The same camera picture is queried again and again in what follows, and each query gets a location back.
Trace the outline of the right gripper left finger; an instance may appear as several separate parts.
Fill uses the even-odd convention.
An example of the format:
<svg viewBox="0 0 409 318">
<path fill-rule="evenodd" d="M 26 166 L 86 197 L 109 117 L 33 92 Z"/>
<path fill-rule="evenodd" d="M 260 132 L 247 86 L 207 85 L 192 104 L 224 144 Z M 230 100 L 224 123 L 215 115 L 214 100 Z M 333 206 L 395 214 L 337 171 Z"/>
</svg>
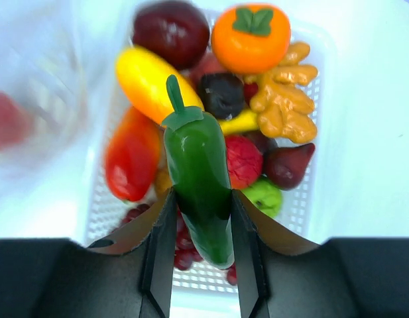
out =
<svg viewBox="0 0 409 318">
<path fill-rule="evenodd" d="M 136 219 L 88 246 L 109 257 L 104 283 L 108 317 L 169 317 L 176 218 L 169 189 Z"/>
</svg>

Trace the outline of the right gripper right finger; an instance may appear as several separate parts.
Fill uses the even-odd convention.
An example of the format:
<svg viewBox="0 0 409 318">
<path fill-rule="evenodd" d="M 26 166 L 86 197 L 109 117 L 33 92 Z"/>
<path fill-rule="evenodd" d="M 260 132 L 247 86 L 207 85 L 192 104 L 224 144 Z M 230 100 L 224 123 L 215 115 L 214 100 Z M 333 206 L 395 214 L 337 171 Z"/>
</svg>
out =
<svg viewBox="0 0 409 318">
<path fill-rule="evenodd" d="M 314 243 L 260 212 L 239 190 L 232 192 L 231 230 L 242 317 L 271 317 L 271 255 L 298 256 Z"/>
</svg>

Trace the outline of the purple grape bunch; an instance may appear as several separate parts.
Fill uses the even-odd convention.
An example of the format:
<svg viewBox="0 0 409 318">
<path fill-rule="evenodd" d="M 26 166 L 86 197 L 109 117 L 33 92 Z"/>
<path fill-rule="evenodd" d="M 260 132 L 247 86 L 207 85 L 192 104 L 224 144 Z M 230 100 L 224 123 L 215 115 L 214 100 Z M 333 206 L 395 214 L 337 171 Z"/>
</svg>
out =
<svg viewBox="0 0 409 318">
<path fill-rule="evenodd" d="M 174 253 L 174 285 L 176 287 L 233 292 L 237 286 L 235 265 L 224 270 L 203 264 L 190 237 L 181 213 L 177 212 L 176 245 Z"/>
</svg>

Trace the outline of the brown kiwi fruit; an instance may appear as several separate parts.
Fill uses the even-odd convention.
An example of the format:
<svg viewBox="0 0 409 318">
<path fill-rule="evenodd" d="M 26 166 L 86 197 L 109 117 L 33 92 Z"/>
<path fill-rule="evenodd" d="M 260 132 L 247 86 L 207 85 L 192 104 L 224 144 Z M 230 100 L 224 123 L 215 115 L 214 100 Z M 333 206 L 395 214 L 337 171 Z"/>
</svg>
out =
<svg viewBox="0 0 409 318">
<path fill-rule="evenodd" d="M 164 193 L 172 187 L 172 180 L 168 173 L 168 168 L 164 167 L 159 169 L 154 179 L 154 190 L 157 197 L 162 197 Z"/>
</svg>

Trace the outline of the green chili pepper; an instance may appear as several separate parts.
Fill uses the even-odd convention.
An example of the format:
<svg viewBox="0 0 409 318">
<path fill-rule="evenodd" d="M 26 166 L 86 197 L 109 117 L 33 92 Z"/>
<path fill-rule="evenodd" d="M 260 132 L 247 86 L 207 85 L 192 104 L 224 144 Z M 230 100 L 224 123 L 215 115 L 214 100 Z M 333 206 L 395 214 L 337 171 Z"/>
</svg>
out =
<svg viewBox="0 0 409 318">
<path fill-rule="evenodd" d="M 176 76 L 168 76 L 166 89 L 173 112 L 162 122 L 164 147 L 176 201 L 200 256 L 226 269 L 234 251 L 225 138 L 214 116 L 184 104 Z"/>
</svg>

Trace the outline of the red orange bell pepper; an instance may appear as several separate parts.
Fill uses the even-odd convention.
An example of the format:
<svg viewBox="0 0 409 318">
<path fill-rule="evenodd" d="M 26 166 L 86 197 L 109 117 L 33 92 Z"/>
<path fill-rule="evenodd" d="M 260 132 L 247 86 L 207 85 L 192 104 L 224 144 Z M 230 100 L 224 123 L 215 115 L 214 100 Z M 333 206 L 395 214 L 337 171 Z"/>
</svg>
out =
<svg viewBox="0 0 409 318">
<path fill-rule="evenodd" d="M 140 201 L 154 181 L 160 161 L 159 129 L 130 107 L 105 150 L 105 181 L 123 201 Z"/>
</svg>

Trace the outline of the clear zip top bag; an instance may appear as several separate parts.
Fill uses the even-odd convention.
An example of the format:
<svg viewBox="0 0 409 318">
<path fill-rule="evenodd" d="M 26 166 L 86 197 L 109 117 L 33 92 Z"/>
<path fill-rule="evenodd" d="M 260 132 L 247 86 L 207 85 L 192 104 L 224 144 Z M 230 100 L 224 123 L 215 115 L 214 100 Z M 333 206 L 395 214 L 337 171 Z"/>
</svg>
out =
<svg viewBox="0 0 409 318">
<path fill-rule="evenodd" d="M 88 121 L 78 21 L 71 1 L 0 1 L 0 91 L 32 118 L 0 151 L 0 199 L 24 189 Z"/>
</svg>

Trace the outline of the pink peach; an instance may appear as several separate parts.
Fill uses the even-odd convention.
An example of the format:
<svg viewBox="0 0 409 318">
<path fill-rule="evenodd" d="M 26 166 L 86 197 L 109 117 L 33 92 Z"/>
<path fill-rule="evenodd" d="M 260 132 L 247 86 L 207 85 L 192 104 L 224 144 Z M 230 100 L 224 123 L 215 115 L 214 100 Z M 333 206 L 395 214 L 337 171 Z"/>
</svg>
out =
<svg viewBox="0 0 409 318">
<path fill-rule="evenodd" d="M 206 52 L 200 62 L 188 73 L 188 79 L 194 89 L 197 88 L 200 79 L 206 74 L 223 73 L 226 69 L 219 63 L 212 52 Z"/>
</svg>

